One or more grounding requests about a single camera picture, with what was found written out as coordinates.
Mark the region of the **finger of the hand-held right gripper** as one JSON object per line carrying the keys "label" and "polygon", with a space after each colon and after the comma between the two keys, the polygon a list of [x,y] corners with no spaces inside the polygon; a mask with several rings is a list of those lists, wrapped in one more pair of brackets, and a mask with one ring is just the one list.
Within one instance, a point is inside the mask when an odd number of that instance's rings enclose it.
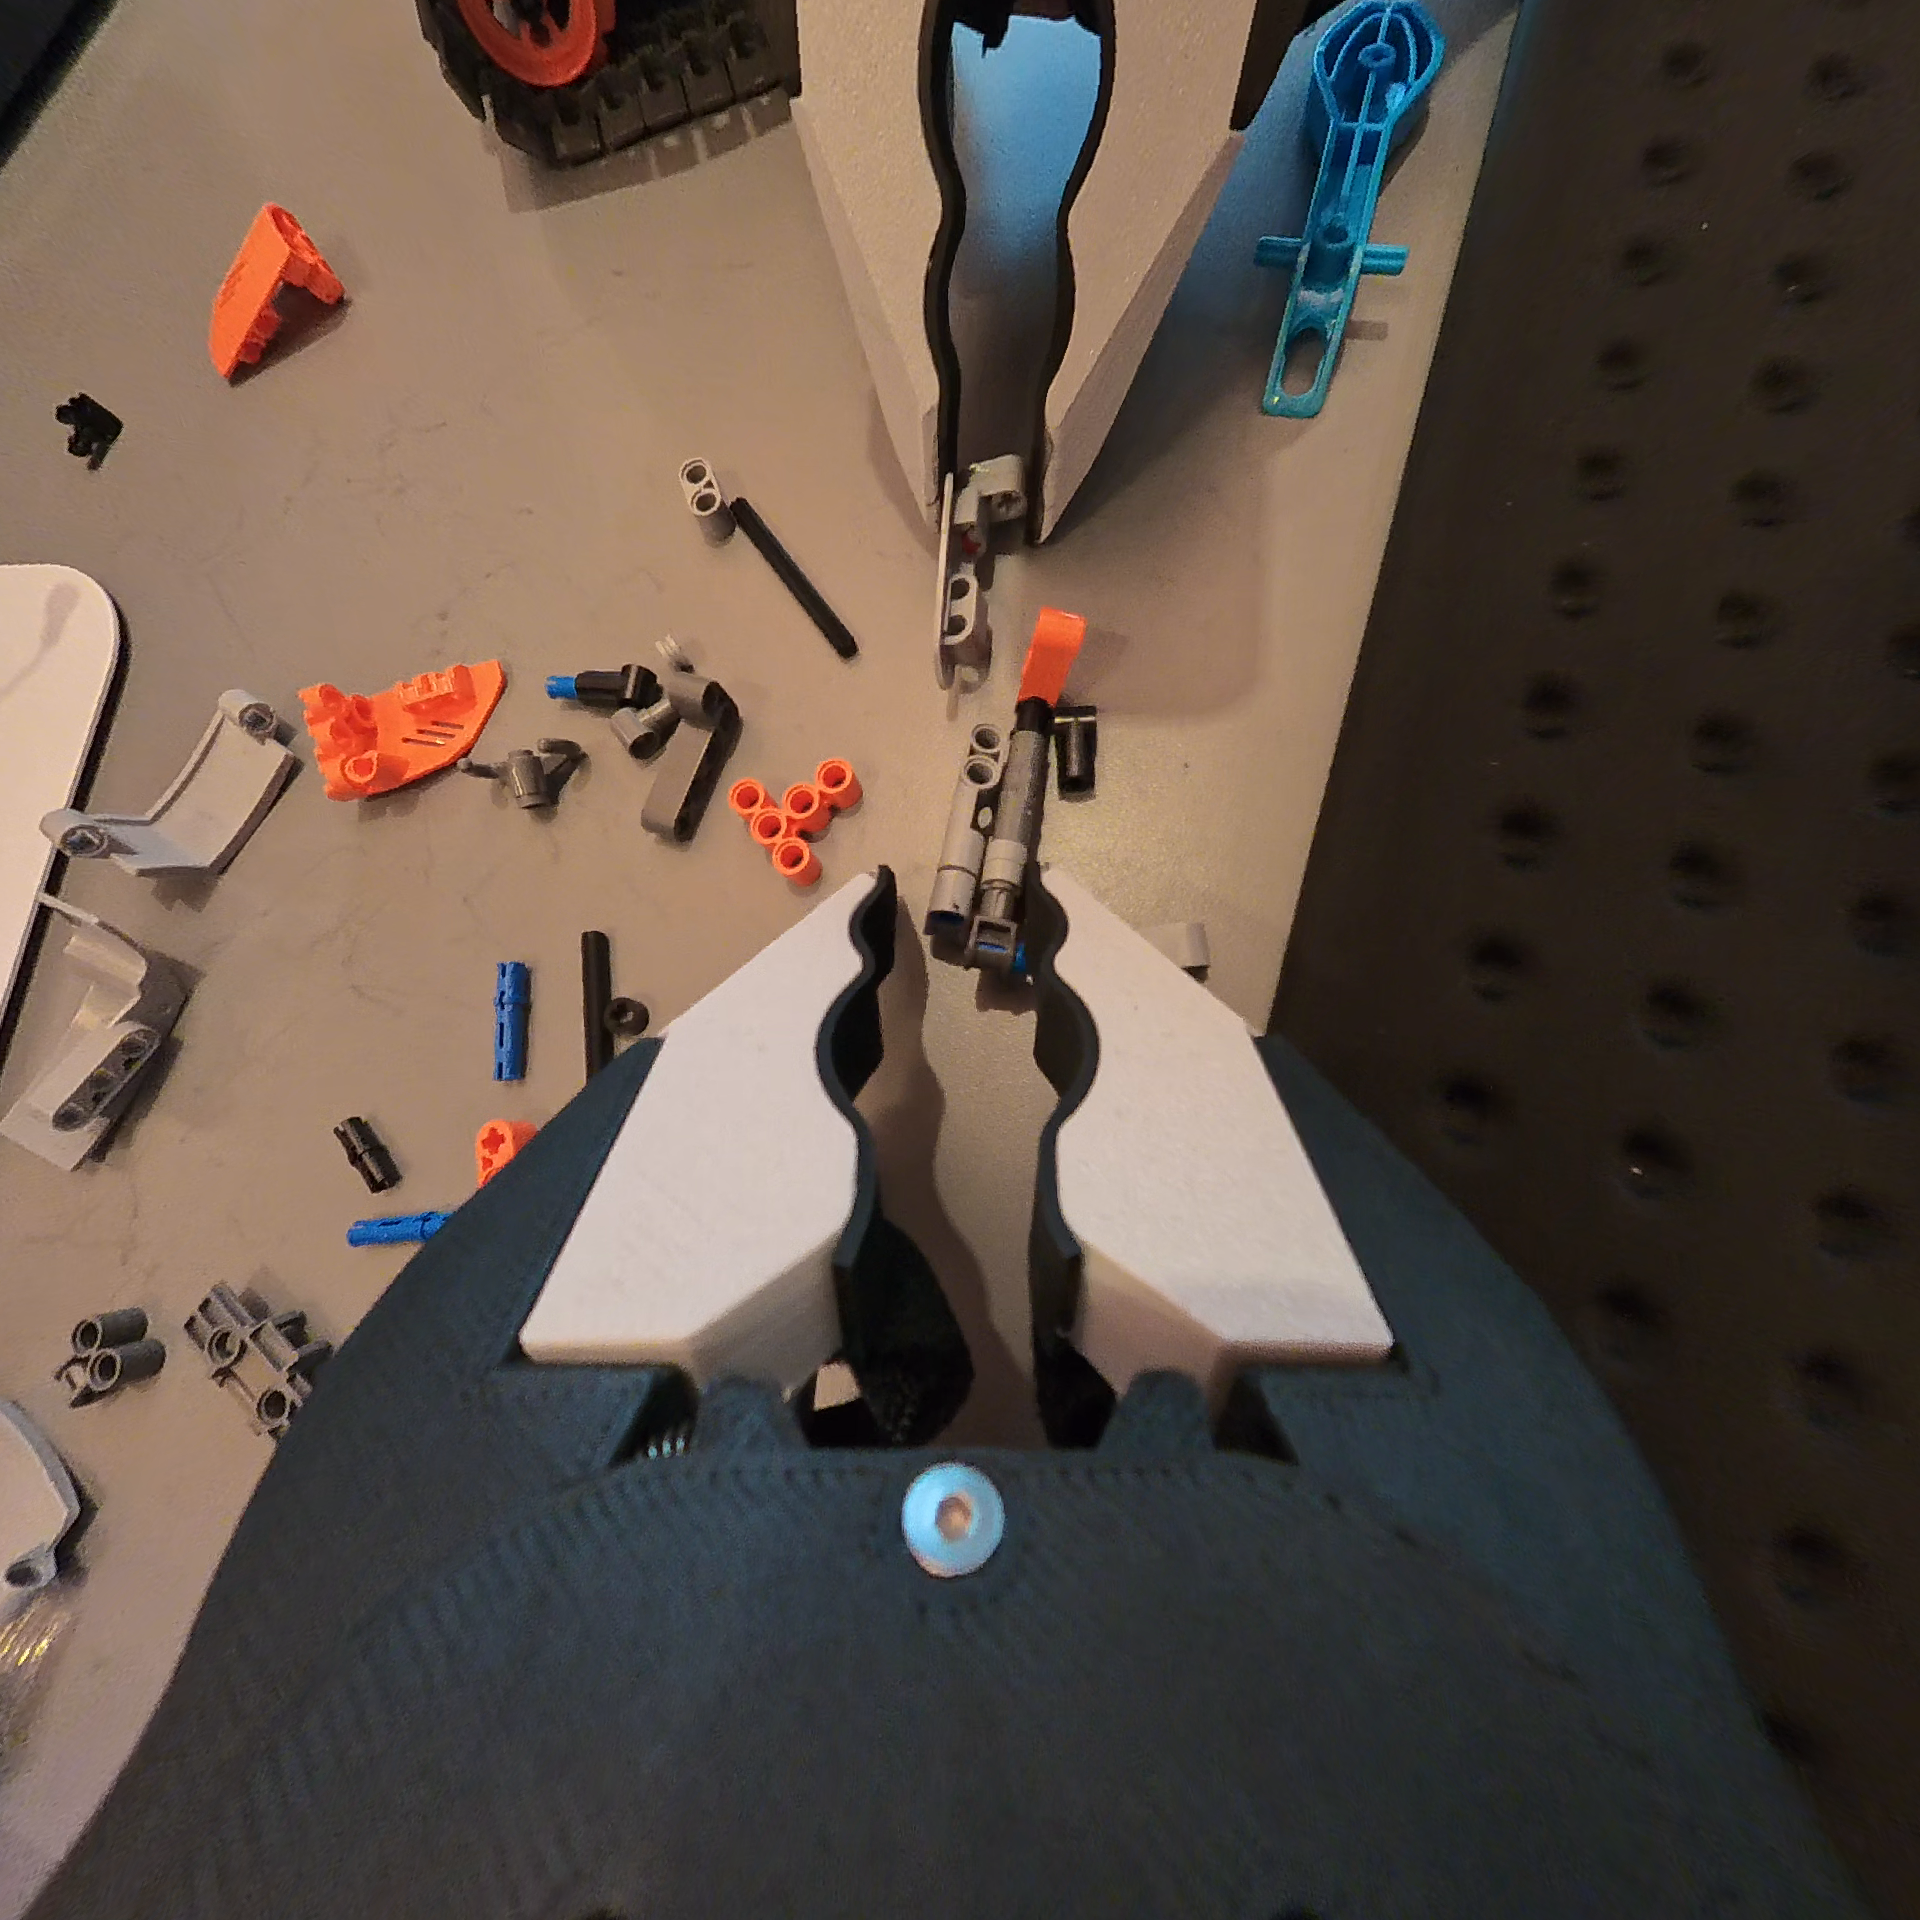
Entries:
{"label": "finger of the hand-held right gripper", "polygon": [[1256,3],[1052,4],[1097,47],[1055,223],[1055,315],[1032,449],[1032,537],[1089,478],[1241,151],[1231,126]]}
{"label": "finger of the hand-held right gripper", "polygon": [[797,3],[796,124],[883,420],[924,515],[956,468],[954,4]]}

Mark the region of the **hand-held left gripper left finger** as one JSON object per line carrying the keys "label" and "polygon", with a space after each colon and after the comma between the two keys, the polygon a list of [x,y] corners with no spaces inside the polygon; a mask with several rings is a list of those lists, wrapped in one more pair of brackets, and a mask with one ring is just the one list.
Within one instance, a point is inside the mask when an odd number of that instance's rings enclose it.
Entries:
{"label": "hand-held left gripper left finger", "polygon": [[883,1444],[964,1403],[970,1345],[883,1212],[858,1093],[881,1066],[897,875],[858,873],[645,1052],[520,1333],[539,1363],[657,1363],[797,1391],[842,1361]]}

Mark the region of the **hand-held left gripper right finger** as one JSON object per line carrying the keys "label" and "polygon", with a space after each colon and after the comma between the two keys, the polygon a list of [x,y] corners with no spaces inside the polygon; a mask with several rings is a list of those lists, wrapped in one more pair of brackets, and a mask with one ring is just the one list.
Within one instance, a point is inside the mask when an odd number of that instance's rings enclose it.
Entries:
{"label": "hand-held left gripper right finger", "polygon": [[1056,1450],[1145,1377],[1221,1410],[1261,1366],[1373,1366],[1395,1333],[1261,1042],[1063,863],[1026,903],[1055,1093],[1028,1230],[1032,1354]]}

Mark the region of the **light grey long block piece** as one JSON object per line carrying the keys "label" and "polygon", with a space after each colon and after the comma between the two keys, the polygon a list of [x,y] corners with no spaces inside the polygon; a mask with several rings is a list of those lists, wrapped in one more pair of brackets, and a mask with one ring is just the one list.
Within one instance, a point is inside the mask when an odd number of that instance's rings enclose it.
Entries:
{"label": "light grey long block piece", "polygon": [[944,478],[935,571],[935,677],[943,689],[979,684],[992,669],[992,541],[1026,510],[1025,460],[1003,453]]}

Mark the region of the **grey cylinder axle assembly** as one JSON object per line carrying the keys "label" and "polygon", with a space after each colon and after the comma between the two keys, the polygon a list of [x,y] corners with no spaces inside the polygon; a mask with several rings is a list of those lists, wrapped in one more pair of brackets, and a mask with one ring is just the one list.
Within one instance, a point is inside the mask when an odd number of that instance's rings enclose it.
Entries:
{"label": "grey cylinder axle assembly", "polygon": [[964,961],[972,969],[1015,975],[1021,942],[1026,870],[1040,844],[1055,705],[1021,698],[1011,731],[973,726],[968,778],[981,786],[973,807],[977,887]]}

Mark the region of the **teal separator tool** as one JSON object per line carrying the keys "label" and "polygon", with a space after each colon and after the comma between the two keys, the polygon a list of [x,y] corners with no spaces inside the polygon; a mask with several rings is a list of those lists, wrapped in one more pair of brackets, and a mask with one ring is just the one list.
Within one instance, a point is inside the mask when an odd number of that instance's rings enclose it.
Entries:
{"label": "teal separator tool", "polygon": [[1408,262],[1403,247],[1373,241],[1376,204],[1445,52],[1434,17],[1415,3],[1356,4],[1314,43],[1304,139],[1317,151],[1317,174],[1304,231],[1265,235],[1256,249],[1257,265],[1287,271],[1266,417],[1324,409],[1360,281],[1396,277]]}

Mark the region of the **tracked toy robot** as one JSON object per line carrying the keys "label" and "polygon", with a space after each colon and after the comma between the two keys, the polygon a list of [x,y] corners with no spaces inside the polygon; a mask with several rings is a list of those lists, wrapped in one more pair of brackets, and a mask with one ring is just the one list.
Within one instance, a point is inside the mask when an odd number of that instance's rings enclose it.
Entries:
{"label": "tracked toy robot", "polygon": [[418,3],[417,13],[451,91],[544,166],[800,90],[796,3]]}

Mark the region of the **orange five-hole connector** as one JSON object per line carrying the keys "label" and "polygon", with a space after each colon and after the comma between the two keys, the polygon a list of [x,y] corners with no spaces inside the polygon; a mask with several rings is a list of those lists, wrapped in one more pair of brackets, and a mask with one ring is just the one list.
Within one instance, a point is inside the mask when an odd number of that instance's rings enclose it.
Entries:
{"label": "orange five-hole connector", "polygon": [[863,803],[863,781],[851,759],[820,759],[809,779],[784,788],[754,778],[735,779],[727,805],[769,855],[776,873],[796,889],[824,878],[816,844],[847,812]]}

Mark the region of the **grey L-shaped beam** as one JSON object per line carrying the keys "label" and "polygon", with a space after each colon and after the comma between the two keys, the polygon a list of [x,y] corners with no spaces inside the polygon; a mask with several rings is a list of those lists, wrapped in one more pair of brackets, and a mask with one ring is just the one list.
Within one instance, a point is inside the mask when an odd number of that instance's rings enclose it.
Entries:
{"label": "grey L-shaped beam", "polygon": [[665,671],[664,694],[676,726],[657,757],[641,823],[655,837],[684,846],[698,833],[741,737],[741,709],[719,678],[676,667]]}

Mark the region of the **long black axle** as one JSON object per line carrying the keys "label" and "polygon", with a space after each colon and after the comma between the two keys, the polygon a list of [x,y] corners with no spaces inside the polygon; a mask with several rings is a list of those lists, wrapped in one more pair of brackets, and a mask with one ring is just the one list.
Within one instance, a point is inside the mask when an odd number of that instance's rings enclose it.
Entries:
{"label": "long black axle", "polygon": [[780,579],[780,585],[796,599],[807,620],[828,639],[835,653],[843,660],[858,659],[858,638],[836,611],[828,603],[820,587],[804,574],[804,567],[793,559],[776,531],[754,510],[745,495],[730,500],[738,532],[747,537],[753,549],[765,567]]}

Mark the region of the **dark grey pin connector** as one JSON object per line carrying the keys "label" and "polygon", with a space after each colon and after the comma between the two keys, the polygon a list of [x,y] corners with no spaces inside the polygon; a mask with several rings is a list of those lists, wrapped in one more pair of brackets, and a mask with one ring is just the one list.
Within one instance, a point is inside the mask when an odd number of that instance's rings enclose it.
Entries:
{"label": "dark grey pin connector", "polygon": [[467,778],[498,786],[516,809],[552,809],[564,781],[586,762],[586,748],[568,737],[543,737],[528,750],[511,750],[504,759],[457,762]]}

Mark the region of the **dark grey double connector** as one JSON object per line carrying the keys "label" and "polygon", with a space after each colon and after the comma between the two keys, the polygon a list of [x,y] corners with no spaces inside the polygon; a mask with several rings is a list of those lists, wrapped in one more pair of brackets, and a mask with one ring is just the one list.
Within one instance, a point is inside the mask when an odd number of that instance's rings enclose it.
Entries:
{"label": "dark grey double connector", "polygon": [[311,1399],[331,1345],[314,1338],[301,1309],[277,1311],[257,1289],[216,1285],[183,1322],[209,1379],[234,1394],[251,1430],[279,1443]]}

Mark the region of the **black dimpled mat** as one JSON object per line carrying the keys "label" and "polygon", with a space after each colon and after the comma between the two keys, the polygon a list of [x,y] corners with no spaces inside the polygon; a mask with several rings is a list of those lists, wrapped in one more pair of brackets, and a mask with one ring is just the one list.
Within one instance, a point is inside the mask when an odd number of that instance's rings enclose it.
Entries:
{"label": "black dimpled mat", "polygon": [[1915,1916],[1917,4],[1523,4],[1281,1029],[1553,1309]]}

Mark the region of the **orange flat panel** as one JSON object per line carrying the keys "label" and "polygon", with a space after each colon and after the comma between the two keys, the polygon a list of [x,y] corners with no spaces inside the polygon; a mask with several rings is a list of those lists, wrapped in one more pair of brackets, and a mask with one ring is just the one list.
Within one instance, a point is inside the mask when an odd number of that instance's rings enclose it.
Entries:
{"label": "orange flat panel", "polygon": [[433,778],[479,742],[507,684],[500,660],[452,663],[376,694],[300,689],[327,801],[360,803]]}

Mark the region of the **dark grey tube connector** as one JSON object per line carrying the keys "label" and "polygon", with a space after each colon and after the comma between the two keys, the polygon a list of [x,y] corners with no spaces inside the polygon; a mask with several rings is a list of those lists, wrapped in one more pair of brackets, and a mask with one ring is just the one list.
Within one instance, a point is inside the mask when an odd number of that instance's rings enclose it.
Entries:
{"label": "dark grey tube connector", "polygon": [[162,1364],[164,1346],[152,1333],[149,1315],[143,1308],[116,1308],[73,1325],[56,1380],[66,1390],[69,1406],[83,1409],[153,1379]]}

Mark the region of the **grey curved panel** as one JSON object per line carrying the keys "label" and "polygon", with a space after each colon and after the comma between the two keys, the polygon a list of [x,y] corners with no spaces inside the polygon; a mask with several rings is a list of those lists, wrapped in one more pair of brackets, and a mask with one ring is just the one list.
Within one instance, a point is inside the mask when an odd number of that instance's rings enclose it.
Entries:
{"label": "grey curved panel", "polygon": [[138,878],[216,875],[269,813],[295,769],[277,711],[228,689],[180,774],[149,812],[59,807],[42,817],[39,833],[61,858],[108,859]]}
{"label": "grey curved panel", "polygon": [[57,1577],[81,1492],[27,1413],[3,1399],[3,1595],[23,1599]]}
{"label": "grey curved panel", "polygon": [[49,894],[39,906],[72,924],[65,961],[81,969],[84,991],[56,1057],[7,1108],[3,1139],[73,1170],[121,1119],[173,1034],[189,983],[172,958],[100,916]]}

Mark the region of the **orange wedge brick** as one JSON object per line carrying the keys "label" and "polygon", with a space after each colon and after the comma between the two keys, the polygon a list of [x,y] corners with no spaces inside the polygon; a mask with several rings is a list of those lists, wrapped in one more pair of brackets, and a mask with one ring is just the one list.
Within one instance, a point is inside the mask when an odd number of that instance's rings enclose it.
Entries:
{"label": "orange wedge brick", "polygon": [[340,305],[346,284],[282,204],[266,204],[239,249],[209,317],[209,358],[223,380],[260,362],[282,326],[282,294]]}

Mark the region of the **white stand base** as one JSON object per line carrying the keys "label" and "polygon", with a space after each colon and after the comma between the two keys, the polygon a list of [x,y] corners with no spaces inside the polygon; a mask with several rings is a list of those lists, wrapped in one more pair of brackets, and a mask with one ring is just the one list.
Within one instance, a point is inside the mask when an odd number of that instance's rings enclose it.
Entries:
{"label": "white stand base", "polygon": [[3,1001],[11,1001],[53,844],[123,655],[121,615],[76,567],[3,565]]}

